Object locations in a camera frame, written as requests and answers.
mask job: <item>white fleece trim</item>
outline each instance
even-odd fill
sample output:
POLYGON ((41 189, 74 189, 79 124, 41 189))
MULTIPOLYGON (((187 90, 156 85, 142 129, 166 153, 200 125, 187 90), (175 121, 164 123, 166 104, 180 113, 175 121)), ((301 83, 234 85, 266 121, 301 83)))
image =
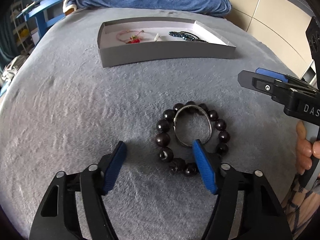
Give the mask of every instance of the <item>white fleece trim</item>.
POLYGON ((67 6, 69 0, 63 0, 63 6, 62 6, 62 11, 63 13, 66 13, 70 9, 74 9, 75 11, 77 10, 77 5, 76 4, 70 4, 67 6))

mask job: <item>plaid sleeve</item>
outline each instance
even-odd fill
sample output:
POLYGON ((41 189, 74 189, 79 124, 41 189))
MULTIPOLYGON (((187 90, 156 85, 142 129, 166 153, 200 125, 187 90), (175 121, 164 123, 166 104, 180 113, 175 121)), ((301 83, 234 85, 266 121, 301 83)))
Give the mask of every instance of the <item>plaid sleeve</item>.
POLYGON ((296 174, 289 192, 281 203, 293 239, 296 239, 306 228, 320 206, 320 181, 317 180, 313 188, 308 191, 300 186, 299 176, 296 174))

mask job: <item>blue gripper pad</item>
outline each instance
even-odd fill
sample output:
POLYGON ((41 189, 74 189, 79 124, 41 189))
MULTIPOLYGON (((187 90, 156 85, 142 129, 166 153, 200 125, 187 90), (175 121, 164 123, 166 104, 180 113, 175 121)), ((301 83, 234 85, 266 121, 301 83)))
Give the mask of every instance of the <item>blue gripper pad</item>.
POLYGON ((288 82, 288 79, 283 74, 274 72, 265 68, 257 68, 256 73, 281 80, 282 82, 285 82, 285 83, 288 82))
POLYGON ((205 187, 212 194, 215 194, 218 189, 215 182, 215 173, 205 156, 204 148, 197 140, 192 143, 192 151, 205 187))
POLYGON ((104 184, 102 186, 102 190, 105 194, 113 189, 122 164, 127 157, 127 146, 125 145, 125 143, 121 142, 118 150, 112 155, 112 160, 110 161, 110 164, 104 173, 104 184))

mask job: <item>bracelet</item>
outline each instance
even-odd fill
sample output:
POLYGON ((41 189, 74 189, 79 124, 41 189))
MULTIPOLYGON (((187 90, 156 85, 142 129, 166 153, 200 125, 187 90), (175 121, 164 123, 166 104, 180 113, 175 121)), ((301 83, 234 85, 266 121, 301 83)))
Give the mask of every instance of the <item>bracelet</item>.
POLYGON ((184 172, 185 175, 192 176, 196 175, 199 172, 196 163, 186 164, 186 162, 182 158, 174 158, 173 151, 169 147, 167 147, 171 141, 170 136, 169 134, 167 134, 167 132, 170 130, 170 123, 172 122, 174 124, 174 133, 177 141, 185 147, 191 147, 191 145, 182 142, 176 134, 177 119, 179 114, 183 111, 186 111, 189 114, 198 113, 199 115, 204 115, 208 120, 210 133, 203 144, 206 144, 210 140, 212 136, 211 122, 215 122, 214 127, 218 131, 220 131, 218 135, 220 142, 215 148, 215 153, 219 154, 220 156, 227 153, 229 150, 227 142, 230 140, 230 134, 226 131, 226 122, 222 119, 219 119, 217 111, 209 110, 207 105, 204 103, 199 104, 198 106, 193 101, 189 101, 185 105, 183 105, 182 103, 177 103, 174 105, 173 109, 167 109, 163 112, 163 118, 156 124, 156 128, 159 133, 156 135, 155 141, 156 144, 161 147, 161 150, 159 152, 159 159, 165 163, 172 163, 169 166, 171 172, 184 172))
POLYGON ((141 30, 141 31, 131 31, 131 30, 122 31, 122 32, 117 33, 116 39, 118 41, 124 42, 125 44, 139 43, 141 41, 141 38, 139 38, 138 36, 140 33, 143 33, 143 32, 144 32, 144 30, 141 30), (121 40, 121 38, 120 38, 121 35, 123 35, 125 33, 133 33, 133 32, 136 32, 137 34, 132 35, 129 39, 121 40))
POLYGON ((207 42, 204 40, 201 40, 197 35, 194 35, 193 33, 180 31, 180 32, 169 32, 170 36, 182 38, 185 41, 201 41, 201 42, 207 42))

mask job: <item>gray blanket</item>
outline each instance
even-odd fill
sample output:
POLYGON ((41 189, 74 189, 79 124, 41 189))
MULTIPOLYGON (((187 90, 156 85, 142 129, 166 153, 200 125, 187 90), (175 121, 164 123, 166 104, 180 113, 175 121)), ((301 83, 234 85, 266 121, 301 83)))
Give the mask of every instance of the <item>gray blanket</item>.
MULTIPOLYGON (((296 120, 270 97, 240 87, 238 73, 257 67, 291 73, 270 49, 223 18, 127 8, 72 13, 39 42, 1 105, 0 205, 28 237, 55 173, 80 172, 123 140, 127 160, 114 190, 103 198, 119 239, 199 239, 215 196, 200 176, 170 175, 158 162, 154 143, 162 112, 189 100, 206 103, 226 120, 231 141, 223 161, 241 171, 261 169, 282 199, 295 173, 296 120), (103 69, 97 48, 101 23, 146 16, 198 20, 237 46, 235 58, 103 69)), ((193 127, 195 136, 206 133, 200 124, 193 127)), ((217 132, 207 150, 213 151, 216 138, 217 132)), ((192 160, 191 150, 178 146, 173 136, 169 147, 192 160)), ((80 201, 78 206, 84 237, 90 238, 80 201)))

